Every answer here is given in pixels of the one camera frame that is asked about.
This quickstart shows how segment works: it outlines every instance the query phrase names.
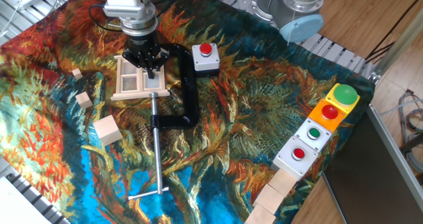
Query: black cable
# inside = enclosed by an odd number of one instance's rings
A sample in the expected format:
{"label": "black cable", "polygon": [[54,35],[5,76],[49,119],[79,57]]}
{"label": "black cable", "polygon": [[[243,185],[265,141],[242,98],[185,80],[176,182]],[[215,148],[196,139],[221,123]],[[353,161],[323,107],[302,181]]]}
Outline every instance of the black cable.
{"label": "black cable", "polygon": [[401,15],[401,17],[398,19],[398,21],[395,23],[395,25],[390,29],[390,31],[388,31],[388,33],[386,33],[386,35],[383,37],[383,39],[378,43],[378,45],[376,47],[374,47],[374,49],[372,49],[372,51],[370,52],[370,54],[365,58],[365,60],[367,61],[372,55],[374,55],[376,52],[375,50],[380,47],[380,45],[382,45],[382,43],[386,40],[386,38],[388,38],[388,36],[394,31],[394,29],[398,26],[398,24],[402,21],[402,19],[405,17],[405,15],[411,10],[411,8],[413,8],[415,6],[415,4],[418,2],[419,0],[414,0],[414,2],[412,2],[412,4],[408,7],[408,9],[403,13],[403,15]]}
{"label": "black cable", "polygon": [[376,56],[373,56],[373,57],[367,59],[365,61],[365,63],[367,64],[367,63],[370,63],[372,60],[377,59],[379,56],[382,56],[383,54],[387,53],[389,51],[389,49],[391,49],[391,48],[390,47],[385,48],[382,52],[378,53]]}
{"label": "black cable", "polygon": [[103,27],[100,23],[98,23],[98,22],[95,20],[95,18],[93,17],[93,15],[91,14],[91,9],[92,9],[92,8],[94,8],[94,7],[100,7],[100,8],[103,8],[103,7],[104,7],[104,5],[98,5],[98,4],[95,4],[95,5],[91,5],[91,6],[88,8],[88,15],[90,16],[91,20],[93,20],[93,22],[94,22],[97,26],[99,26],[99,27],[100,27],[100,28],[102,28],[103,30],[107,30],[107,31],[109,31],[109,32],[121,32],[121,31],[122,31],[122,30],[113,30],[113,29],[105,28],[105,27]]}

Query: green button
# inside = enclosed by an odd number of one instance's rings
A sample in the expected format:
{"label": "green button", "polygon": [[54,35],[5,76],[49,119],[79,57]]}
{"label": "green button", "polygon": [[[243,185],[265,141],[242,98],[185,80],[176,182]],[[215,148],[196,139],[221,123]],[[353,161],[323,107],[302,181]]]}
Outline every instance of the green button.
{"label": "green button", "polygon": [[333,95],[342,104],[351,105],[357,100],[357,92],[350,85],[339,85],[335,88]]}
{"label": "green button", "polygon": [[320,136],[320,132],[316,128],[311,128],[309,132],[310,135],[314,138],[318,138]]}

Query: emergency stop button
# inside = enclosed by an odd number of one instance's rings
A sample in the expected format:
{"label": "emergency stop button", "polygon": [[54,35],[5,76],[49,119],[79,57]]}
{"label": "emergency stop button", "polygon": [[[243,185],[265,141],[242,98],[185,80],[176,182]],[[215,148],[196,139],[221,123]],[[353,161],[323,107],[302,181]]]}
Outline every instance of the emergency stop button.
{"label": "emergency stop button", "polygon": [[305,156],[304,150],[301,148],[295,148],[292,151],[292,158],[295,159],[296,161],[302,160],[304,156]]}
{"label": "emergency stop button", "polygon": [[210,45],[209,43],[203,43],[200,46],[200,53],[204,57],[209,57],[212,54],[212,50],[212,45]]}

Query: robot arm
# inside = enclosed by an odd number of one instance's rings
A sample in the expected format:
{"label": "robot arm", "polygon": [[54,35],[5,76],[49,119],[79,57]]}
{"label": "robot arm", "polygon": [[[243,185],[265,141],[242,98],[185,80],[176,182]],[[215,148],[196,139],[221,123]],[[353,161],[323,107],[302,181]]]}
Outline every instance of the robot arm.
{"label": "robot arm", "polygon": [[155,30],[158,22],[151,0],[107,0],[104,13],[118,17],[120,27],[128,36],[128,49],[122,56],[138,68],[144,68],[150,79],[165,63],[168,54],[160,49]]}

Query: wooden block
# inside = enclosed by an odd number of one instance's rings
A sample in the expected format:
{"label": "wooden block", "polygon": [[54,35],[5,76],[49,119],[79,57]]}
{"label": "wooden block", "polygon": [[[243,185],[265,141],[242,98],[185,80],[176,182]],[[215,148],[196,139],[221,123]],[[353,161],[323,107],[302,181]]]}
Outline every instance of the wooden block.
{"label": "wooden block", "polygon": [[93,125],[103,145],[108,145],[123,138],[112,115],[94,122]]}
{"label": "wooden block", "polygon": [[73,76],[74,76],[74,78],[75,78],[76,80],[78,80],[78,79],[82,78],[82,73],[81,73],[81,71],[80,71],[79,69],[74,69],[74,70],[72,71],[72,74],[73,74]]}
{"label": "wooden block", "polygon": [[93,105],[90,98],[88,97],[87,92],[83,92],[75,96],[77,98],[77,101],[82,109],[86,109]]}
{"label": "wooden block", "polygon": [[249,218],[244,224],[273,224],[276,217],[273,216],[266,208],[258,204],[250,213]]}
{"label": "wooden block", "polygon": [[268,210],[271,214],[275,214],[276,210],[284,200],[285,196],[280,194],[274,188],[272,188],[269,184],[266,184],[265,187],[262,189],[261,193],[258,195],[254,203],[252,204],[253,207],[256,207],[258,204],[262,205],[266,210]]}
{"label": "wooden block", "polygon": [[276,172],[268,184],[278,191],[283,197],[286,197],[296,182],[296,178],[288,174],[283,169],[280,169]]}

